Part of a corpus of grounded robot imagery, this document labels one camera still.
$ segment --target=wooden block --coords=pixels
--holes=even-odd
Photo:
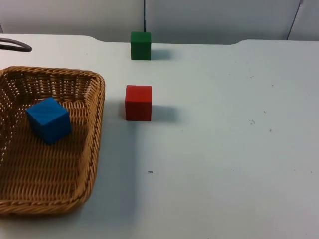
[[[151,86],[126,86],[125,115],[129,121],[151,121]]]
[[[26,110],[33,132],[51,145],[71,133],[69,112],[54,98],[47,98]]]
[[[131,59],[151,60],[152,38],[150,32],[131,33]]]

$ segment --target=woven basket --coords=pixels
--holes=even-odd
[[[54,97],[72,133],[52,146],[37,138],[25,110]],[[89,198],[97,173],[105,98],[90,71],[9,67],[0,71],[0,215],[68,213]]]

